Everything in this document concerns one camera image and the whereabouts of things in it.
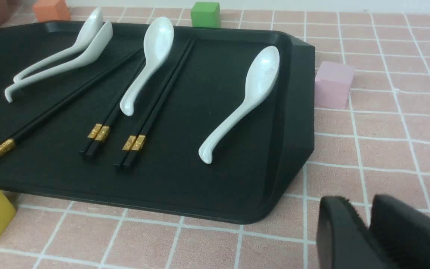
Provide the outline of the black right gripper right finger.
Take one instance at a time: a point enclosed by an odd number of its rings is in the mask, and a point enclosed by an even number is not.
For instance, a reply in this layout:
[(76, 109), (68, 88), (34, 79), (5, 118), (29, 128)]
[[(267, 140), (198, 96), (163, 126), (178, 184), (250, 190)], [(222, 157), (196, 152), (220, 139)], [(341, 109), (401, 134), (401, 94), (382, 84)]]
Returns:
[(430, 216), (389, 195), (375, 195), (369, 231), (400, 269), (430, 269)]

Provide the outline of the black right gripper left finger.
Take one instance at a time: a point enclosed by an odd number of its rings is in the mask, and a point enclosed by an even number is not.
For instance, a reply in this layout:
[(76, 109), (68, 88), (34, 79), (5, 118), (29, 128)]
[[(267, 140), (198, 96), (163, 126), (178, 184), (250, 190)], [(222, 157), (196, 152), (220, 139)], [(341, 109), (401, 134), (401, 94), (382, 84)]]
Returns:
[(316, 248), (321, 269), (387, 269), (389, 262), (347, 199), (321, 198)]

